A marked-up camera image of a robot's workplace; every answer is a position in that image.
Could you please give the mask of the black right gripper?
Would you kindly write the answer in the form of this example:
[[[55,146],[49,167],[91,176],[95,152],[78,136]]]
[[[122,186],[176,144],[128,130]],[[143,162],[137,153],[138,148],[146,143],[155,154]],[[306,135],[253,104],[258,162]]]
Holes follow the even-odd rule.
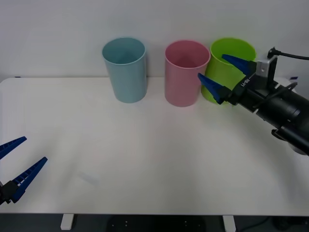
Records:
[[[223,54],[222,58],[232,65],[232,76],[245,75],[231,91],[225,86],[198,73],[202,85],[210,92],[218,104],[229,102],[232,105],[240,104],[250,112],[255,113],[280,113],[278,97],[268,100],[277,92],[279,83],[268,78],[256,75],[256,62],[241,59],[232,55]]]

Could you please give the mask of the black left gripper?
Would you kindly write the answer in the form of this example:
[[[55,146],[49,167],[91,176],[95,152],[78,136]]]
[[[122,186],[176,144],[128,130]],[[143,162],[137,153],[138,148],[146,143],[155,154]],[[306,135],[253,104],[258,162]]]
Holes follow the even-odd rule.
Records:
[[[8,155],[12,150],[26,141],[25,136],[0,145],[0,159]],[[0,204],[10,202],[16,203],[26,192],[27,187],[48,161],[47,157],[43,157],[19,176],[10,180],[5,185],[0,186]]]

